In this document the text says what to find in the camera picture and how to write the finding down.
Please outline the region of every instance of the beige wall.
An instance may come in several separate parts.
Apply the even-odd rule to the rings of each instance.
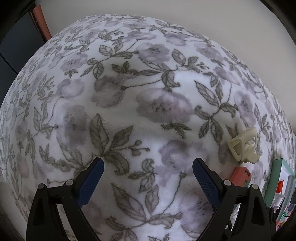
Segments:
[[[241,58],[271,89],[296,130],[296,46],[259,0],[39,0],[52,35],[87,15],[142,15],[182,25]]]

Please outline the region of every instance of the white fleece blanket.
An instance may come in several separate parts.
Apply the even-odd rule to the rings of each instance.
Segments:
[[[105,172],[83,212],[101,240],[195,240],[212,209],[192,162],[230,178],[227,141],[251,126],[261,157],[246,166],[264,194],[275,158],[295,169],[295,136],[260,78],[176,24],[94,15],[53,36],[13,82],[0,164],[27,220],[39,183],[61,185],[99,156]]]

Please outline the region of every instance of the red item in box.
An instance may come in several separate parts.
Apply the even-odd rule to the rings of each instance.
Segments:
[[[279,180],[278,186],[276,188],[276,193],[281,193],[283,190],[284,180]]]
[[[247,187],[251,181],[252,175],[246,167],[236,167],[230,181],[239,187]]]

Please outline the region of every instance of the blue gripper pad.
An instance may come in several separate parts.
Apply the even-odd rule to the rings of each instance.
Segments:
[[[192,169],[193,174],[205,193],[209,203],[218,208],[221,203],[219,198],[219,189],[198,159],[193,161]]]
[[[93,167],[83,184],[81,185],[78,196],[77,196],[77,205],[82,208],[83,205],[88,204],[91,199],[94,190],[104,172],[104,162],[99,160],[96,165]]]

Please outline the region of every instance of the screw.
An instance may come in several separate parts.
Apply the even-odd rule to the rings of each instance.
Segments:
[[[252,188],[254,188],[255,190],[257,190],[259,187],[257,184],[252,184]]]
[[[66,181],[66,185],[67,186],[71,186],[72,184],[74,183],[74,181],[73,180],[68,180],[68,181]]]
[[[231,185],[231,181],[229,181],[229,180],[224,180],[223,183],[224,183],[226,186],[230,186],[230,185]]]
[[[38,184],[38,189],[42,189],[42,188],[44,188],[44,183]]]

